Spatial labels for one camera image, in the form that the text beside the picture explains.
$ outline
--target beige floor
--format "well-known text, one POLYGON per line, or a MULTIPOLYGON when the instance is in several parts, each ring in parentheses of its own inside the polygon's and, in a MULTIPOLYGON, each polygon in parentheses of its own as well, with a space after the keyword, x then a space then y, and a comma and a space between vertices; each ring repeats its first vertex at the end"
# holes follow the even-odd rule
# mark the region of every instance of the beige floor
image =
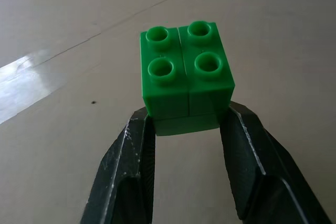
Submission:
MULTIPOLYGON (((143 106, 139 32, 196 19, 336 222, 335 0, 1 0, 0 17, 0 223, 79 222, 143 106)), ((241 223, 218 130, 157 139, 153 223, 241 223)))

